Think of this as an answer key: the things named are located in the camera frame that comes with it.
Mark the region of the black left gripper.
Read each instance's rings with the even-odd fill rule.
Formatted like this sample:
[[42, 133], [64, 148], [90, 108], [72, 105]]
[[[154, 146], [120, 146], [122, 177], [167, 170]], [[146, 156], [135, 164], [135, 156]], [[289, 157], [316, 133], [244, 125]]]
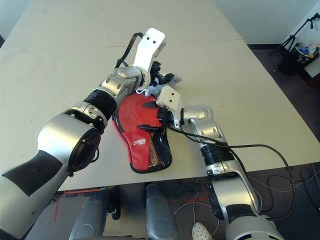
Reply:
[[150, 69], [150, 85], [164, 85], [174, 79], [175, 75], [173, 73], [162, 75], [160, 70], [161, 63], [154, 61]]

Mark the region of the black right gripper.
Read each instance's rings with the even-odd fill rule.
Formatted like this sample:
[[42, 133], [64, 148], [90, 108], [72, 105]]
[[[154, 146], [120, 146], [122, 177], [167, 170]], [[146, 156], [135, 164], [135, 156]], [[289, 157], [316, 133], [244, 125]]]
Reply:
[[[155, 101], [145, 102], [141, 105], [142, 108], [157, 108], [158, 105]], [[174, 116], [170, 110], [165, 107], [160, 107], [157, 110], [157, 118], [161, 123], [161, 129], [165, 130], [167, 126], [171, 126], [174, 124]], [[159, 132], [160, 127], [151, 126], [149, 124], [139, 124], [137, 127], [146, 132]]]

